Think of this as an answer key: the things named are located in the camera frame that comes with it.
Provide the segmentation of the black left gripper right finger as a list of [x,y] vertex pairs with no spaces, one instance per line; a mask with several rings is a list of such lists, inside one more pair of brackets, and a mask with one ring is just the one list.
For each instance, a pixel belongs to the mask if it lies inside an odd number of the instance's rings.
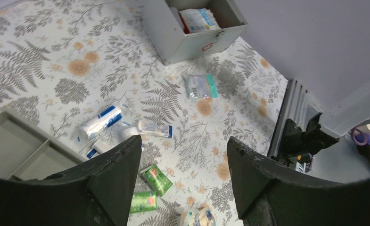
[[235,137],[227,158],[246,226],[370,226],[370,178],[342,184],[297,172]]

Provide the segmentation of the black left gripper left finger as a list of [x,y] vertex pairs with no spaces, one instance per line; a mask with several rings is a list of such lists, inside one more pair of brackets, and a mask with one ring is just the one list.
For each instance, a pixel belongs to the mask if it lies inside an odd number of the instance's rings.
[[43,180],[0,179],[0,226],[124,226],[139,170],[142,139]]

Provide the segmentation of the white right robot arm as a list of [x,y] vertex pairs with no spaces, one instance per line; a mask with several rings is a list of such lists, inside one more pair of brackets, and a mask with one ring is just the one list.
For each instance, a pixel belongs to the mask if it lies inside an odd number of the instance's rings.
[[268,157],[306,172],[322,149],[370,124],[370,80],[325,110],[297,80],[286,87]]

